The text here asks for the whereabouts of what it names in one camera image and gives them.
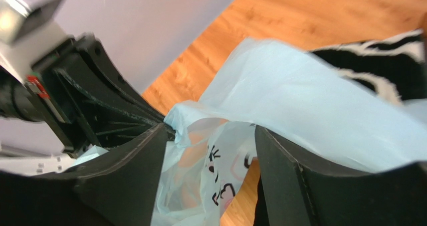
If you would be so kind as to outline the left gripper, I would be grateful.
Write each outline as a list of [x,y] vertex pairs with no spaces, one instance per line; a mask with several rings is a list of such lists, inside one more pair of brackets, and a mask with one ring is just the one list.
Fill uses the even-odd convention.
[[28,60],[26,49],[1,47],[1,117],[47,123],[70,154],[90,144],[118,147],[163,122],[93,34],[78,38],[76,50],[89,59],[90,69],[59,69],[73,54],[72,45]]

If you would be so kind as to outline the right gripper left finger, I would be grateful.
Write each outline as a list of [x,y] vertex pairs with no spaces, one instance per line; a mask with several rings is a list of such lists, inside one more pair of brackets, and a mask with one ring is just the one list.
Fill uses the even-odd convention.
[[167,130],[159,124],[63,173],[1,173],[1,225],[150,225]]

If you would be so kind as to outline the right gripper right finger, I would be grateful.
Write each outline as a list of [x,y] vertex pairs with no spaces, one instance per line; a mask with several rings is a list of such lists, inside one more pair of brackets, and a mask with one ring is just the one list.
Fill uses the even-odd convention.
[[426,163],[381,173],[319,157],[257,126],[270,225],[426,225]]

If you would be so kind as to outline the light blue plastic bag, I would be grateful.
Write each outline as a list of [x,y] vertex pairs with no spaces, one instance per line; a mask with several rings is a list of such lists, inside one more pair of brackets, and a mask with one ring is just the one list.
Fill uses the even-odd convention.
[[[219,225],[261,126],[333,163],[381,173],[426,163],[426,98],[393,105],[311,52],[244,40],[197,102],[176,104],[150,225]],[[270,225],[260,177],[255,225]]]

